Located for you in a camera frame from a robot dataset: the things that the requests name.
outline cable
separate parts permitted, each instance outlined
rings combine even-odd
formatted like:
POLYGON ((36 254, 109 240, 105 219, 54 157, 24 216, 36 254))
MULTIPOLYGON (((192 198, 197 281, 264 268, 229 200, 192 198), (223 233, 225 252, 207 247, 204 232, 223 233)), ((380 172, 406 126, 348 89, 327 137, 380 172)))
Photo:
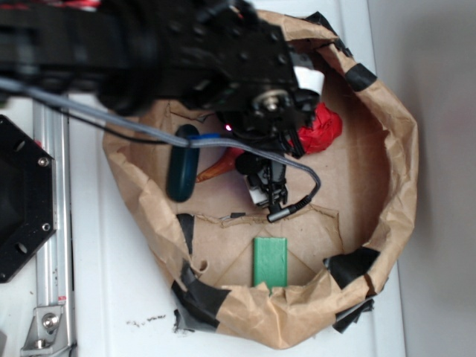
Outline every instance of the cable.
POLYGON ((126 129, 131 129, 132 131, 141 132, 147 134, 150 137, 160 139, 168 144, 177 147, 188 147, 188 148, 202 148, 202 147, 236 147, 243 149, 245 151, 251 152, 255 155, 268 158, 270 160, 285 164, 290 167, 302 170, 308 173, 315 182, 315 186, 312 189, 311 193, 304 198, 302 198, 298 203, 290 205, 284 208, 279 214, 269 215, 268 220, 274 222, 275 220, 281 219, 284 216, 288 216, 296 212, 297 210, 302 209, 307 204, 309 204, 315 194, 321 188, 321 180, 315 171, 306 165, 300 164, 296 161, 290 160, 283 156, 280 156, 273 152, 267 152, 260 149, 255 149, 246 145, 240 141, 230 139, 230 138, 209 138, 209 139, 199 139, 199 140, 187 140, 184 138, 179 138, 172 134, 162 132, 159 129, 152 128, 151 126, 144 125, 142 123, 136 123, 126 118, 122 118, 118 115, 114 115, 108 112, 102 112, 98 109, 86 106, 84 104, 69 100, 66 97, 62 97, 58 94, 48 93, 42 89, 27 86, 24 83, 21 83, 17 80, 11 80, 8 78, 0 77, 0 89, 3 89, 12 94, 26 94, 28 97, 32 97, 34 100, 46 103, 49 106, 66 108, 68 110, 74 110, 76 112, 83 113, 94 118, 104 120, 107 123, 122 126, 126 129))
POLYGON ((67 112, 66 110, 62 110, 61 108, 57 108, 57 107, 54 107, 54 106, 49 106, 48 104, 46 103, 42 103, 44 105, 46 105, 48 108, 54 110, 55 112, 59 112, 63 115, 66 115, 70 118, 73 118, 75 120, 78 120, 82 123, 85 123, 85 124, 88 124, 88 125, 91 125, 91 126, 94 126, 98 129, 101 129, 103 130, 104 132, 108 132, 109 134, 111 135, 114 135, 114 136, 117 136, 118 138, 121 138, 121 139, 124 139, 124 140, 128 140, 128 141, 131 141, 133 143, 138 143, 138 144, 149 144, 149 145, 165 145, 167 144, 165 141, 160 141, 160 140, 150 140, 150 139, 141 139, 141 138, 136 138, 134 136, 128 136, 128 135, 125 135, 125 134, 122 134, 121 132, 117 132, 107 126, 103 126, 103 125, 100 125, 98 123, 95 123, 94 121, 90 121, 84 117, 81 117, 79 115, 76 115, 76 114, 72 114, 70 112, 67 112))

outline gray cable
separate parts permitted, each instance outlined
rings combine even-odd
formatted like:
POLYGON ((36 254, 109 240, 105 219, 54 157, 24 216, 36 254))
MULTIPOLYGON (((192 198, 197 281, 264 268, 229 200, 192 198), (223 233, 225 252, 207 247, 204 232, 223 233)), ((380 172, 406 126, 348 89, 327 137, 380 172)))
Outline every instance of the gray cable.
POLYGON ((48 93, 42 89, 39 89, 33 86, 27 86, 17 80, 11 80, 4 77, 0 77, 0 89, 8 91, 12 94, 27 95, 28 97, 32 97, 35 100, 48 104, 49 106, 67 108, 69 110, 81 112, 85 115, 89 115, 91 117, 104 120, 105 122, 113 124, 113 125, 122 126, 123 128, 130 129, 135 132, 142 132, 153 138, 160 139, 162 141, 165 141, 177 147, 192 147, 192 148, 237 147, 239 149, 243 149, 245 151, 251 152, 255 155, 262 156, 264 158, 279 162, 280 164, 285 164, 290 167, 294 167, 298 170, 302 170, 308 173, 316 183, 314 190, 312 190, 312 192, 309 194, 310 196, 314 196, 318 192, 321 186, 321 180, 319 179, 319 176, 314 172, 314 170, 311 167, 300 164, 296 161, 290 160, 288 158, 285 158, 273 152, 267 152, 260 149, 255 149, 253 147, 250 147, 249 145, 246 145, 234 139, 228 139, 228 138, 205 139, 204 138, 204 139, 198 139, 198 140, 187 140, 184 138, 179 138, 175 135, 163 132, 159 129, 152 128, 151 126, 147 126, 141 123, 136 123, 136 122, 127 120, 126 118, 122 118, 119 115, 115 115, 108 112, 102 112, 98 109, 70 100, 67 97, 63 97, 58 94, 48 93))

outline black octagonal plate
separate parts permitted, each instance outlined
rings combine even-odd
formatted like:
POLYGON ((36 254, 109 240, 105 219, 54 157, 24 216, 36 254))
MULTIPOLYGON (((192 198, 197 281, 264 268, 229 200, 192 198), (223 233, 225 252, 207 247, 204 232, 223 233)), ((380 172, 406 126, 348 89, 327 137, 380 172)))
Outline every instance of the black octagonal plate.
POLYGON ((53 158, 0 115, 0 283, 54 232, 53 168, 53 158))

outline green wooden block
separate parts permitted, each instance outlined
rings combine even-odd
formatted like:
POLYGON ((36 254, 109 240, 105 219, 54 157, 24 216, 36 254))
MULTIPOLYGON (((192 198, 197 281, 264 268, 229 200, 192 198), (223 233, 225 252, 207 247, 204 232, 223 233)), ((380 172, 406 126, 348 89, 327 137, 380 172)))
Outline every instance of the green wooden block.
POLYGON ((254 285, 265 282, 268 289, 288 285, 288 240, 254 239, 254 285))

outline orange object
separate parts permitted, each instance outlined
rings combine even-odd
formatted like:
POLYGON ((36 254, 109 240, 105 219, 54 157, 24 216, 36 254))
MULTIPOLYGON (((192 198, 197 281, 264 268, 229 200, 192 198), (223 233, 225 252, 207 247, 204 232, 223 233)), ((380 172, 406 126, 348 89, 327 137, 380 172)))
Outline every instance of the orange object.
POLYGON ((207 181, 213 177, 235 169, 235 159, 245 151, 236 147, 228 147, 223 156, 213 165, 201 172, 196 177, 196 183, 207 181))

